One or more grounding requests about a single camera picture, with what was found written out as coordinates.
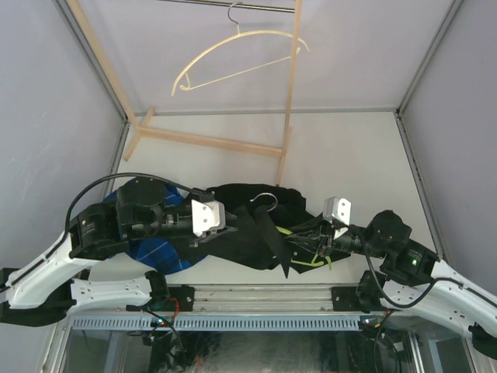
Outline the green plastic hanger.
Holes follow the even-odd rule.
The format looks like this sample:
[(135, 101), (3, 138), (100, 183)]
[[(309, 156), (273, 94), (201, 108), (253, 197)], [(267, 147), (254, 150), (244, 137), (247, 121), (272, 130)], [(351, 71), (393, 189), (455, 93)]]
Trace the green plastic hanger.
[(285, 274), (291, 269), (299, 274), (322, 267), (332, 269), (333, 258), (310, 253), (285, 240), (291, 234), (290, 227), (321, 217), (307, 213), (305, 199), (299, 193), (258, 193), (249, 200), (249, 210), (263, 242)]

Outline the black button shirt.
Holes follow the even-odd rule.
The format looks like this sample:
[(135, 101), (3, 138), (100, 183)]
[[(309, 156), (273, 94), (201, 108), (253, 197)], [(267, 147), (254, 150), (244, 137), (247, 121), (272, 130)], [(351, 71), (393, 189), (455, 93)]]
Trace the black button shirt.
[[(215, 200), (224, 205), (227, 214), (237, 217), (229, 225), (237, 227), (238, 231), (221, 235), (209, 242), (201, 243), (197, 247), (181, 248), (179, 253), (185, 254), (188, 259), (200, 254), (215, 256), (255, 270), (272, 270), (280, 266), (273, 259), (273, 254), (269, 247), (263, 242), (263, 238), (249, 210), (249, 200), (262, 192), (278, 193), (279, 195), (294, 192), (299, 193), (305, 199), (307, 211), (307, 200), (301, 192), (281, 186), (246, 183), (212, 186), (207, 189), (207, 192), (212, 193)], [(334, 262), (348, 257), (350, 257), (349, 254), (338, 253), (332, 258)]]

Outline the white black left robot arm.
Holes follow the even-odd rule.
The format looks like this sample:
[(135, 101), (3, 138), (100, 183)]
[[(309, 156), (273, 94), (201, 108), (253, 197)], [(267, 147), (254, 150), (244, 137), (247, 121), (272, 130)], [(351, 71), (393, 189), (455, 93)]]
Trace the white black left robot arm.
[(165, 201), (170, 180), (146, 173), (125, 173), (128, 182), (112, 200), (92, 204), (77, 216), (66, 214), (64, 231), (35, 260), (20, 269), (1, 271), (1, 321), (17, 326), (55, 324), (86, 309), (126, 308), (160, 311), (171, 295), (164, 275), (150, 270), (128, 281), (95, 282), (76, 276), (97, 263), (127, 251), (130, 243), (180, 239), (197, 247), (232, 232), (214, 194), (187, 188), (186, 204)]

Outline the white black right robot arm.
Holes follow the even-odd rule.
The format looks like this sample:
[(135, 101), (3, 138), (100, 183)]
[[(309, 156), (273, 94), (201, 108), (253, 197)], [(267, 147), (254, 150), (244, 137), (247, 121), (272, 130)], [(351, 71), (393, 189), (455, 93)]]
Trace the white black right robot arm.
[(411, 228), (392, 210), (376, 214), (367, 227), (316, 218), (279, 232), (325, 260), (342, 253), (364, 256), (368, 269), (353, 297), (362, 312), (410, 312), (459, 333), (486, 357), (496, 357), (496, 297), (411, 239)]

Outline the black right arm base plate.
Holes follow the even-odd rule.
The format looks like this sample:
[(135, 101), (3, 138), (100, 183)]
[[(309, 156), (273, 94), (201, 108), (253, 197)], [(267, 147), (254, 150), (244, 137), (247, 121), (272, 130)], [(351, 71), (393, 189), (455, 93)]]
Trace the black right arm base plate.
[(379, 312), (385, 307), (375, 292), (368, 293), (353, 286), (331, 288), (333, 310), (336, 312)]

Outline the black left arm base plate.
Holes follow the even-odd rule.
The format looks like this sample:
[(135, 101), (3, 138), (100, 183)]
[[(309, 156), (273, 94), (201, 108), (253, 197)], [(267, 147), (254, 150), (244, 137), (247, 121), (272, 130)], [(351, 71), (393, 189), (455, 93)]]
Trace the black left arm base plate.
[(181, 285), (168, 288), (166, 295), (157, 295), (146, 305), (127, 305), (128, 312), (139, 312), (150, 309), (153, 312), (191, 312), (194, 304), (194, 287)]

